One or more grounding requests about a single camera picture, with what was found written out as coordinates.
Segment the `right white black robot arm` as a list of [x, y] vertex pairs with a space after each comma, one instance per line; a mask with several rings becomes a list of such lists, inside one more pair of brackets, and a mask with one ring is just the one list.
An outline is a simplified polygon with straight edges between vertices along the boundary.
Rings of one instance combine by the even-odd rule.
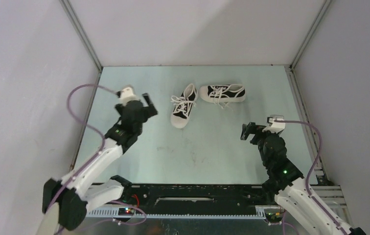
[[258, 147], [268, 175], [262, 184], [262, 198], [269, 205], [278, 204], [290, 213], [311, 235], [363, 235], [341, 219], [312, 189], [302, 172], [287, 158], [286, 143], [275, 123], [267, 126], [254, 122], [242, 125], [241, 140], [250, 134], [250, 143]]

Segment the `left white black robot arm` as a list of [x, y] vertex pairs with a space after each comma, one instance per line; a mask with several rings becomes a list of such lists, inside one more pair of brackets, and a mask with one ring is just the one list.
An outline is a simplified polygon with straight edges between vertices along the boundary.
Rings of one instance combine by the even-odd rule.
[[115, 109], [120, 117], [105, 135], [101, 135], [103, 140], [98, 151], [79, 168], [44, 184], [42, 213], [69, 231], [79, 227], [86, 215], [96, 208], [113, 200], [126, 204], [132, 198], [132, 190], [128, 188], [130, 182], [120, 176], [113, 176], [101, 185], [93, 183], [138, 140], [143, 124], [158, 111], [148, 93], [142, 95], [146, 106], [130, 87], [116, 95], [120, 103]]

